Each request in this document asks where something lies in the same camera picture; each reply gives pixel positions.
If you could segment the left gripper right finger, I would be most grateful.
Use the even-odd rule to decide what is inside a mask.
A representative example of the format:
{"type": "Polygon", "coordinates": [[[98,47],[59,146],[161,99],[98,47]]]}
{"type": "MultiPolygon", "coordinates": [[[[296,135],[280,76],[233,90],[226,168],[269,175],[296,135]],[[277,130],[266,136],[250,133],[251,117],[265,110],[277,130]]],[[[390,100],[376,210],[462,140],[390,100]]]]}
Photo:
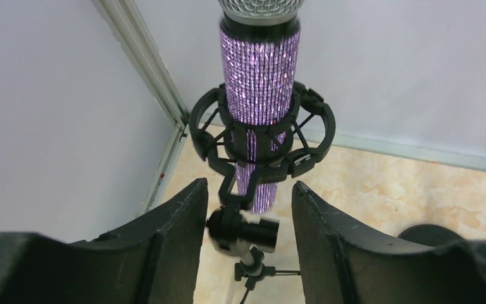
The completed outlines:
{"type": "Polygon", "coordinates": [[[486,240],[431,247],[399,239],[300,181],[292,215],[306,303],[486,303],[486,240]]]}

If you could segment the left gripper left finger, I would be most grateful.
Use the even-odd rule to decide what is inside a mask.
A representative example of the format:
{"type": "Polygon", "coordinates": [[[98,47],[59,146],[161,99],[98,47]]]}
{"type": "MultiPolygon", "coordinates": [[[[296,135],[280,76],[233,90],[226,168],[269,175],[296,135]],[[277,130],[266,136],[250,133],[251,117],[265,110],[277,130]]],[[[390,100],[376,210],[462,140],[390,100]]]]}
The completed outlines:
{"type": "Polygon", "coordinates": [[[208,183],[92,241],[0,232],[0,303],[192,303],[208,183]]]}

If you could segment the tripod stand with shock mount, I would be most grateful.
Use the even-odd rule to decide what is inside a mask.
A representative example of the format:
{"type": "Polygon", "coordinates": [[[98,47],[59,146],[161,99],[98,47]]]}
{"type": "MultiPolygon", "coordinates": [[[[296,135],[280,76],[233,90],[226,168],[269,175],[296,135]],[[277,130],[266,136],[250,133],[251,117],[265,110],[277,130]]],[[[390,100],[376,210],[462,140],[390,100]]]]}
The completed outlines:
{"type": "Polygon", "coordinates": [[[276,183],[299,177],[324,159],[335,136],[333,111],[320,94],[295,82],[283,118],[251,125],[229,113],[228,92],[220,85],[199,99],[189,127],[197,154],[223,177],[220,207],[206,222],[209,237],[217,251],[238,258],[234,279],[250,292],[283,272],[263,262],[275,251],[278,222],[250,222],[244,212],[259,206],[258,196],[276,183]]]}

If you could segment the purple glitter microphone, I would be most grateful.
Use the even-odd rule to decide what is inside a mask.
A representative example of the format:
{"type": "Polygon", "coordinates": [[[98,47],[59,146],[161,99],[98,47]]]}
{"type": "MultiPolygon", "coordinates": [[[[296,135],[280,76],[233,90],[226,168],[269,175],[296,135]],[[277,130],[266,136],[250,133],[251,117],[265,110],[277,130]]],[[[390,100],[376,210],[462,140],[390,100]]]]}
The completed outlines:
{"type": "Polygon", "coordinates": [[[250,191],[254,198],[249,213],[260,215],[274,205],[276,182],[250,186],[257,161],[271,158],[283,132],[273,141],[257,131],[283,120],[292,101],[300,23],[297,12],[302,1],[220,1],[221,58],[226,105],[230,116],[244,124],[231,133],[237,162],[238,194],[250,191]]]}

